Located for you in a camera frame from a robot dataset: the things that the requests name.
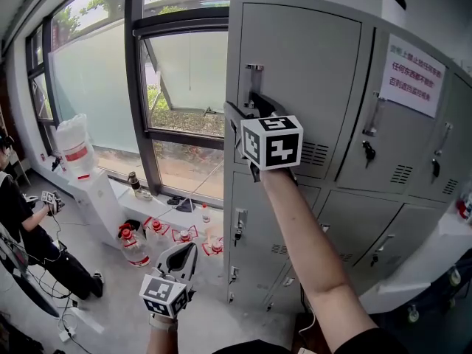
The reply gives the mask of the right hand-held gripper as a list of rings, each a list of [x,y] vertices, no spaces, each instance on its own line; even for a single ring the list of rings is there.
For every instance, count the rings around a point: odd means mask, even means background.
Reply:
[[[253,180],[260,181],[262,171],[300,165],[304,130],[299,120],[294,115],[284,116],[285,108],[263,94],[251,91],[249,100],[260,118],[245,114],[229,101],[223,104],[223,112],[235,127],[236,148],[248,162]]]

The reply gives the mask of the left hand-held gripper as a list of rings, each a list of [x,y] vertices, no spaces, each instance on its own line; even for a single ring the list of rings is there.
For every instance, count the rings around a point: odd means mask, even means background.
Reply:
[[[151,313],[176,318],[192,301],[197,259],[198,247],[194,242],[176,244],[159,255],[156,267],[145,275],[139,291]]]

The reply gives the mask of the locker door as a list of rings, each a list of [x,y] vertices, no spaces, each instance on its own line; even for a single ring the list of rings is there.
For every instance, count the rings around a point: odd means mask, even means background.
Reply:
[[[243,5],[240,101],[251,90],[250,65],[262,66],[258,89],[304,128],[296,173],[323,179],[333,158],[358,58],[361,24],[278,4]]]

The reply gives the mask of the grey metal locker cabinet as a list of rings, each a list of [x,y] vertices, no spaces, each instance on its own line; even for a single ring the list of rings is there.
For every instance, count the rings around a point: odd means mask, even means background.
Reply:
[[[294,174],[355,290],[362,294],[423,244],[472,172],[472,77],[411,32],[351,7],[323,0],[230,0],[226,100],[245,114],[256,114],[249,96],[246,103],[240,101],[245,3],[299,7],[361,24],[353,85],[327,175],[300,175],[296,167]],[[379,97],[391,34],[445,65],[436,117]],[[249,93],[260,93],[263,68],[249,69]],[[363,141],[376,151],[368,168]],[[432,159],[440,163],[434,183]]]

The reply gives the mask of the person's left forearm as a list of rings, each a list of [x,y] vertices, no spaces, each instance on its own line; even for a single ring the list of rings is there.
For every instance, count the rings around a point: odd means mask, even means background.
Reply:
[[[178,354],[178,320],[152,313],[146,354]]]

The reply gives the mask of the person's right forearm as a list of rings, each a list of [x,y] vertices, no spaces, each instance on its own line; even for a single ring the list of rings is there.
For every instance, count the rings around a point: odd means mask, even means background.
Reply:
[[[292,266],[334,353],[350,339],[377,325],[362,307],[339,255],[291,177],[282,170],[269,170],[260,173],[260,180]]]

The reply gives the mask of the white cart with wheels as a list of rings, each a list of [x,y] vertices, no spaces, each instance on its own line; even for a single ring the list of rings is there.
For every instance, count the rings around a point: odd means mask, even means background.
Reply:
[[[360,296],[369,314],[390,312],[415,298],[472,249],[472,226],[445,213],[437,227],[391,276]]]

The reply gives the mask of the clear jug with red cap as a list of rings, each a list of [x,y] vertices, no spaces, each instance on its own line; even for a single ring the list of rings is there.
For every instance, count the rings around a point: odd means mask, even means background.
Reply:
[[[189,243],[199,237],[195,225],[188,229],[171,229],[171,236],[174,243]]]
[[[208,237],[201,244],[201,248],[207,257],[221,255],[224,249],[223,237]]]
[[[170,224],[162,223],[159,219],[148,217],[143,223],[145,237],[149,247],[155,249],[166,247],[169,244],[167,233],[170,231]]]

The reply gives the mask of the clear jug with red label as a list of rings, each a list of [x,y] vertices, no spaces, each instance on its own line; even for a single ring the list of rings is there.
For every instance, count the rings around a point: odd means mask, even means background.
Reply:
[[[118,239],[122,253],[130,265],[140,268],[150,263],[146,242],[136,233],[132,225],[125,223],[120,226]]]

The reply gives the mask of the black framed window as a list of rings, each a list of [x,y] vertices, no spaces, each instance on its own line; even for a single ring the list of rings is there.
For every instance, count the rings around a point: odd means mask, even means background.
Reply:
[[[59,153],[60,123],[84,114],[97,166],[111,177],[135,173],[154,184],[220,201],[226,89],[224,30],[180,32],[141,41],[145,130],[136,139],[125,69],[125,0],[70,0],[25,40],[30,96],[48,153]],[[152,177],[145,174],[151,163]]]

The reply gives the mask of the white water dispenser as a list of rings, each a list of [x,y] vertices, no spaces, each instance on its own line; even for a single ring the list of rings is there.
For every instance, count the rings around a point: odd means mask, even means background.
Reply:
[[[127,218],[108,175],[103,170],[94,169],[84,179],[73,176],[69,188],[90,233],[101,243],[121,249],[118,232]]]

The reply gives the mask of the person's black shirt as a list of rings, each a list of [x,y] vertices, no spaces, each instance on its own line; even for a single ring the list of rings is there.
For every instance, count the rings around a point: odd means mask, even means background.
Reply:
[[[305,349],[301,339],[290,350],[256,339],[221,348],[213,354],[295,354],[299,349]],[[409,354],[409,351],[393,335],[376,327],[347,340],[333,354]]]

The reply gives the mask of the large clear water bottle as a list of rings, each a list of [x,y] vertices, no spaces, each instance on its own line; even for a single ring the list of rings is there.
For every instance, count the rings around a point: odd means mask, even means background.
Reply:
[[[90,178],[97,161],[88,134],[87,116],[76,114],[71,119],[62,121],[57,127],[56,139],[72,177],[78,180]]]

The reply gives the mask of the white paper sign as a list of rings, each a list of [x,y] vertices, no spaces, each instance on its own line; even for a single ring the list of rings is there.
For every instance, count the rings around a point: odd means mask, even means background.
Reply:
[[[379,97],[434,118],[445,70],[441,62],[391,34]]]

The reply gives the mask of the grey wheeled cart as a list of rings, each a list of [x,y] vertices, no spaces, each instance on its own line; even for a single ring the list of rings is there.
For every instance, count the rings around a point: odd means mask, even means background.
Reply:
[[[472,282],[472,249],[466,251],[443,275],[406,304],[406,320],[413,324],[430,311],[446,313],[452,309],[457,293]]]

